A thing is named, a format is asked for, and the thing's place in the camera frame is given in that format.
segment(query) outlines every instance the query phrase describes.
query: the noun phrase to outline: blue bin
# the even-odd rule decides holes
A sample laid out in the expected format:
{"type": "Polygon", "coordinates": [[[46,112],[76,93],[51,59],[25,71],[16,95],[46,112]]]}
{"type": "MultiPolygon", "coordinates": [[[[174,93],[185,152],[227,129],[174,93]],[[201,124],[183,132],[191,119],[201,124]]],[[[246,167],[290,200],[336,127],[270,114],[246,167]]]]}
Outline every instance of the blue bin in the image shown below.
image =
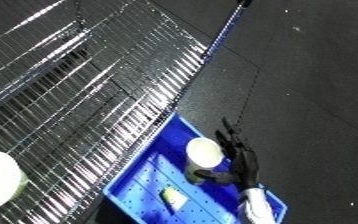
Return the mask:
{"type": "MultiPolygon", "coordinates": [[[[239,223],[237,190],[209,182],[189,184],[183,170],[187,143],[202,136],[177,114],[173,114],[150,145],[142,150],[104,189],[104,195],[138,223],[239,223]],[[189,200],[175,212],[160,197],[168,185],[189,200]]],[[[223,161],[216,170],[227,170],[223,161]]],[[[267,191],[276,223],[281,223],[287,206],[267,191]]]]}

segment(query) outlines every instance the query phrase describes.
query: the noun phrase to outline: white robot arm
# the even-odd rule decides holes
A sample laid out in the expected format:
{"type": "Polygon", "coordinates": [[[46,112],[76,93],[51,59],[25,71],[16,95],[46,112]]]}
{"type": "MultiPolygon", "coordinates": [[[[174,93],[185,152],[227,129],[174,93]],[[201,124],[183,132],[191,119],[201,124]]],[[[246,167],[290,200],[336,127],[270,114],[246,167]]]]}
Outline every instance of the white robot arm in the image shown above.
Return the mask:
{"type": "Polygon", "coordinates": [[[251,188],[240,193],[238,215],[243,224],[275,224],[272,208],[263,189],[251,188]]]}

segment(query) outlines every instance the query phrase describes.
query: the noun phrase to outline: perforated bin bottom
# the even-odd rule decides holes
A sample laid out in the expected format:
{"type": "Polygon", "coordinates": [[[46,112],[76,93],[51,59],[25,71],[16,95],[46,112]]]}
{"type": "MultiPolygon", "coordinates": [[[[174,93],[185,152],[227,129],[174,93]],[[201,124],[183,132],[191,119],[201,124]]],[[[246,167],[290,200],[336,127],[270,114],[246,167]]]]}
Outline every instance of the perforated bin bottom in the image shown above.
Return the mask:
{"type": "MultiPolygon", "coordinates": [[[[183,175],[186,145],[199,136],[183,118],[173,115],[151,144],[105,187],[104,194],[138,223],[238,223],[234,186],[208,182],[195,186],[183,175]],[[168,185],[188,198],[175,213],[160,197],[168,185]]],[[[224,161],[216,170],[227,167],[224,161]]],[[[277,223],[281,223],[286,205],[271,192],[267,196],[277,223]]]]}

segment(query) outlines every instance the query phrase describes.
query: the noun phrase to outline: wire shelf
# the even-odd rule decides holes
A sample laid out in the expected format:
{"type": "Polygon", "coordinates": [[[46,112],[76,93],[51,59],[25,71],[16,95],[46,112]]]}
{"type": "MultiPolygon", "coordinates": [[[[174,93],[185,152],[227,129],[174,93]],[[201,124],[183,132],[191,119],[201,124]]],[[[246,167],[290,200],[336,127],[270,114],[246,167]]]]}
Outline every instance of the wire shelf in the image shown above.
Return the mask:
{"type": "Polygon", "coordinates": [[[0,0],[0,151],[30,182],[0,223],[74,223],[201,69],[144,0],[0,0]]]}

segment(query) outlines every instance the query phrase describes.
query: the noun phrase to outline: small yellow object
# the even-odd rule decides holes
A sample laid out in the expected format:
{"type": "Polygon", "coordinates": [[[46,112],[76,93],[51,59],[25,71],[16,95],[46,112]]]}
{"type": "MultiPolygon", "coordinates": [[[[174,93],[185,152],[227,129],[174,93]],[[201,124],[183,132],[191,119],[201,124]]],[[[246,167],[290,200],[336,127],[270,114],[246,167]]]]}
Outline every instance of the small yellow object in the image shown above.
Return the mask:
{"type": "Polygon", "coordinates": [[[186,196],[181,194],[172,186],[165,187],[161,192],[161,197],[175,212],[178,211],[188,200],[186,196]]]}

